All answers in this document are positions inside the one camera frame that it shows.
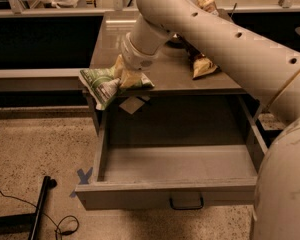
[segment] black metal stand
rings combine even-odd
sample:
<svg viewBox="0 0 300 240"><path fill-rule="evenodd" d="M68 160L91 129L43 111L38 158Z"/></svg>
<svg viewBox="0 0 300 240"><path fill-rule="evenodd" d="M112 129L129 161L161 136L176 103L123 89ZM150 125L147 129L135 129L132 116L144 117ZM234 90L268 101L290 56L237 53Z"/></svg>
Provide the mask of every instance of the black metal stand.
<svg viewBox="0 0 300 240"><path fill-rule="evenodd" d="M30 231L28 240L37 239L48 190L54 188L56 185L57 182L54 179L51 179L50 176L45 176L36 205L36 211L29 214L0 217L0 234Z"/></svg>

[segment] black drawer handle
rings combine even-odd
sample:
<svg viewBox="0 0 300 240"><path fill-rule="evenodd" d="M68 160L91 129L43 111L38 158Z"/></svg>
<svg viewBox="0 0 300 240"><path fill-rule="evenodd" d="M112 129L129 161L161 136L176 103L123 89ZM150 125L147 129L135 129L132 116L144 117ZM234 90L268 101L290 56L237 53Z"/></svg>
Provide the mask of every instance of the black drawer handle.
<svg viewBox="0 0 300 240"><path fill-rule="evenodd" d="M200 205L198 206L192 206L192 207L176 207L174 204L173 204L173 200L172 198L169 199L169 202L170 202L170 207L173 209L173 210L177 210L177 211L186 211L186 210L200 210L204 207L204 200L203 200L203 197L200 197Z"/></svg>

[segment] drawer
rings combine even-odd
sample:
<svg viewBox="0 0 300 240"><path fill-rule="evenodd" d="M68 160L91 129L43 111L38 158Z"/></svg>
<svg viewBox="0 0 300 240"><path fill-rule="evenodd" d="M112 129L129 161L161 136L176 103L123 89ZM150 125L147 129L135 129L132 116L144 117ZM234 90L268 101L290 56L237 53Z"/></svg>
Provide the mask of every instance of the drawer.
<svg viewBox="0 0 300 240"><path fill-rule="evenodd" d="M103 113L87 210L252 204L267 148L240 96L152 97Z"/></svg>

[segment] cabinet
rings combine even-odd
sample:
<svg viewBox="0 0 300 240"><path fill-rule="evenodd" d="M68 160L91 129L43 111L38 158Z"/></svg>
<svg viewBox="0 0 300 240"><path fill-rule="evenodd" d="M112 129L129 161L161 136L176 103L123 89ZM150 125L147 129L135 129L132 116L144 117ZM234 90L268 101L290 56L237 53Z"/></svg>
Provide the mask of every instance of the cabinet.
<svg viewBox="0 0 300 240"><path fill-rule="evenodd" d="M109 67L135 12L105 13L92 68ZM153 89L119 95L102 113L93 178L76 193L91 209L199 209L251 204L267 148L245 92L222 71L192 80L183 49L166 46L145 74ZM128 97L149 96L134 114Z"/></svg>

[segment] speckled floor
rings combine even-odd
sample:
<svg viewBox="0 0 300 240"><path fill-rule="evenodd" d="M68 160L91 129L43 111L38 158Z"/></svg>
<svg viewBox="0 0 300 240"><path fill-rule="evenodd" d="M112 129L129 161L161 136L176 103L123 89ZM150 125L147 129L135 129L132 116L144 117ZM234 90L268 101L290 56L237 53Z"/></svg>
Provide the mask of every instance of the speckled floor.
<svg viewBox="0 0 300 240"><path fill-rule="evenodd" d="M198 211L86 211L71 197L79 183L77 171L92 167L96 132L86 108L0 111L0 189L36 203L45 175L58 185L47 199L45 213L59 222L74 215L79 230L66 240L249 238L251 206L207 207ZM30 213L33 207L0 195L0 216ZM74 224L65 224L71 229ZM40 239L55 239L55 226L43 218ZM27 239L26 233L0 235Z"/></svg>

